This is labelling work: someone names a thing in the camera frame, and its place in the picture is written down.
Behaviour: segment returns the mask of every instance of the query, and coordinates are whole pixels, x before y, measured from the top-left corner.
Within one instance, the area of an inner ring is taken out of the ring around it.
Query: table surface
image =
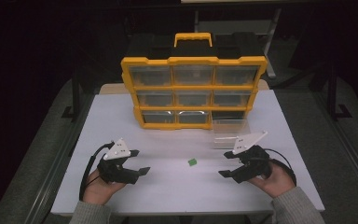
[[[213,149],[213,131],[183,129],[176,131],[145,130],[139,127],[132,114],[128,94],[97,95],[78,139],[62,185],[51,212],[73,214],[82,175],[90,156],[111,140],[123,138],[130,149],[139,149],[124,167],[138,170],[150,166],[135,185],[116,193],[107,203],[112,212],[122,216],[140,215],[205,215],[251,214],[272,212],[271,198],[248,182],[237,184],[218,171],[234,170],[238,160],[228,160],[227,149]],[[281,152],[290,161],[297,184],[310,197],[315,207],[324,205],[314,187],[310,174],[297,149],[281,107],[273,91],[260,91],[254,108],[248,115],[252,132],[268,131],[258,145]],[[274,153],[271,158],[283,161]],[[197,164],[189,166],[188,161]]]

